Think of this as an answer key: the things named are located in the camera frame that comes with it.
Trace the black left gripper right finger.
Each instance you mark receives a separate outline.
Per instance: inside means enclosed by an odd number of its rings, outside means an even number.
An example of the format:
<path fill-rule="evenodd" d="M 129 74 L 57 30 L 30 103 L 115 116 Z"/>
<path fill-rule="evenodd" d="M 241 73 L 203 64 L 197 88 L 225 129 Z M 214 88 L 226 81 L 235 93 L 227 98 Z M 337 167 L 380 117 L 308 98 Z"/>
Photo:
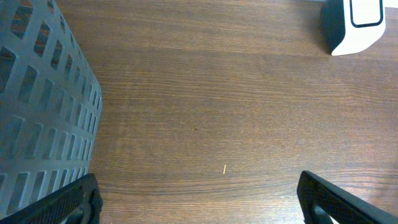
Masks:
<path fill-rule="evenodd" d="M 310 171 L 300 175 L 297 196 L 304 223 L 397 223 L 397 217 Z"/>

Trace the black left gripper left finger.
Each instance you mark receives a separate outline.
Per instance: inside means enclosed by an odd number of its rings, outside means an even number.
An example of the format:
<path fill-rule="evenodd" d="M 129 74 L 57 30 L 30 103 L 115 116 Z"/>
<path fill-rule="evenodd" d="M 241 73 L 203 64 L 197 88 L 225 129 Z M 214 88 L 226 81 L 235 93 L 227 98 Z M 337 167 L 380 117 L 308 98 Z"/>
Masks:
<path fill-rule="evenodd" d="M 97 180 L 90 173 L 3 218 L 1 223 L 98 224 L 102 206 L 103 199 Z"/>

